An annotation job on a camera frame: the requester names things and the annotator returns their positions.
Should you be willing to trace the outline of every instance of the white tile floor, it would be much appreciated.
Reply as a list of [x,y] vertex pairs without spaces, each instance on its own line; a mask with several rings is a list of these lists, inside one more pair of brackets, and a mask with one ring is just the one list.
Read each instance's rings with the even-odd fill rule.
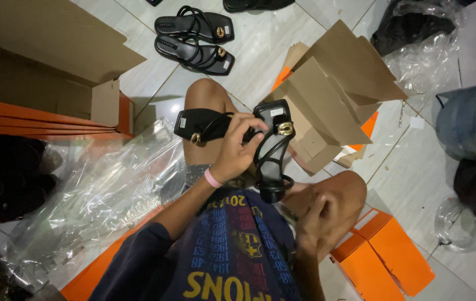
[[[265,96],[277,76],[288,47],[312,45],[327,28],[342,19],[356,35],[369,38],[390,0],[297,0],[275,12],[228,14],[221,0],[164,0],[156,8],[145,0],[74,0],[128,38],[125,43],[147,61],[121,76],[121,90],[136,104],[135,132],[161,116],[175,120],[191,83],[207,76],[184,69],[159,56],[153,47],[156,17],[175,15],[183,4],[231,16],[236,39],[224,46],[236,56],[228,77],[212,77],[229,92],[241,111],[250,111]],[[433,218],[438,205],[453,194],[457,162],[444,154],[434,132],[436,104],[412,99],[398,127],[400,101],[384,103],[364,159],[352,169],[368,184],[367,202],[393,213],[435,271],[435,280],[412,300],[476,300],[476,251],[456,254],[438,247]],[[426,119],[424,129],[409,128],[410,117]],[[297,181],[315,182],[343,169],[328,164],[310,177],[289,156],[285,173]],[[15,223],[0,224],[0,249]],[[341,272],[329,260],[320,264],[327,300],[359,300]]]

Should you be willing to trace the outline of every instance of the orange box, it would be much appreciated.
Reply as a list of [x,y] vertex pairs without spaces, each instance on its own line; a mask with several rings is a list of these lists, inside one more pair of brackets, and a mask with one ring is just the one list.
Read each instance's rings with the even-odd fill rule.
[[353,231],[331,251],[346,278],[366,301],[403,301],[402,292],[372,246]]
[[406,295],[416,296],[435,278],[426,259],[390,214],[372,208],[352,232],[370,243]]

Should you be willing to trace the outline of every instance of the gold buckle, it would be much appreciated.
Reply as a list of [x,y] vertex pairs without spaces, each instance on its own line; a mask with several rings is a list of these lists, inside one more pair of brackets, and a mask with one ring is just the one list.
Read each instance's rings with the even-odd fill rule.
[[283,122],[277,127],[277,134],[288,136],[294,132],[294,126],[292,122]]
[[191,135],[190,142],[195,145],[198,145],[199,143],[201,143],[201,134],[194,133],[193,135]]
[[227,51],[225,51],[223,48],[220,47],[220,48],[218,49],[218,55],[219,55],[220,57],[223,57],[223,56],[225,55],[225,53],[227,53]]
[[223,30],[222,27],[218,27],[216,30],[216,34],[218,35],[219,38],[223,38],[225,36],[225,31]]

